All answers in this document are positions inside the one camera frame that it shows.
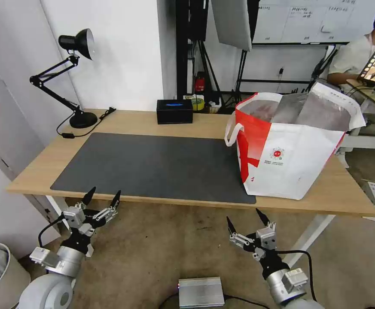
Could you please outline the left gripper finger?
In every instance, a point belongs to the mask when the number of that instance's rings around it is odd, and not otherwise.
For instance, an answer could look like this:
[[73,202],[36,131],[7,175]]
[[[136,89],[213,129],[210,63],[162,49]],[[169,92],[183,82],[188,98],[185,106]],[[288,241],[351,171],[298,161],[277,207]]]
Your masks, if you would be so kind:
[[94,186],[89,192],[87,192],[84,195],[84,197],[74,205],[74,207],[79,208],[79,209],[86,209],[89,203],[91,202],[95,191],[96,191],[96,186]]
[[100,210],[95,215],[92,216],[90,220],[90,225],[92,227],[102,227],[107,222],[115,217],[117,214],[117,209],[120,203],[121,190],[119,190],[113,200],[111,201],[109,207]]

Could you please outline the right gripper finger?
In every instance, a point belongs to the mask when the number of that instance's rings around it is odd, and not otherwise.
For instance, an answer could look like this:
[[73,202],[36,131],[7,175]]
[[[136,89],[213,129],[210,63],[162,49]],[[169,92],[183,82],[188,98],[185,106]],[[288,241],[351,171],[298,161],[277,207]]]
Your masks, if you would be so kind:
[[230,233],[229,240],[244,251],[254,253],[256,249],[256,233],[250,233],[247,235],[238,233],[228,216],[226,217],[226,220],[228,231]]
[[275,229],[276,229],[276,223],[271,221],[267,215],[265,213],[263,213],[262,211],[260,211],[258,208],[256,208],[256,212],[260,218],[260,220],[262,221],[263,225],[266,227],[266,228],[269,228],[271,229],[272,231],[275,232]]

